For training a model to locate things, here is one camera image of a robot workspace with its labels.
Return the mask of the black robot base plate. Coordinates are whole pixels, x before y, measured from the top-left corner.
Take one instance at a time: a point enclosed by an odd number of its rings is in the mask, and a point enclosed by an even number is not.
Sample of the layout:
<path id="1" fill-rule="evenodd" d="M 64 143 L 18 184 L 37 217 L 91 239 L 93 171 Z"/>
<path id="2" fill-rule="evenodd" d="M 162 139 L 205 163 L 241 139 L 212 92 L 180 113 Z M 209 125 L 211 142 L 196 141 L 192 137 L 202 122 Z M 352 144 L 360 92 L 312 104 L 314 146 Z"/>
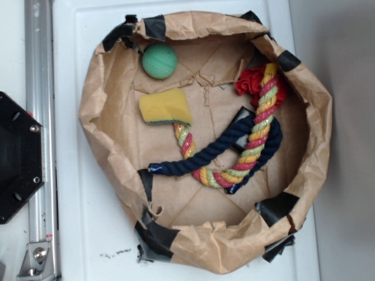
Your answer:
<path id="1" fill-rule="evenodd" d="M 1 224 L 8 223 L 43 184 L 42 129 L 1 92 Z"/>

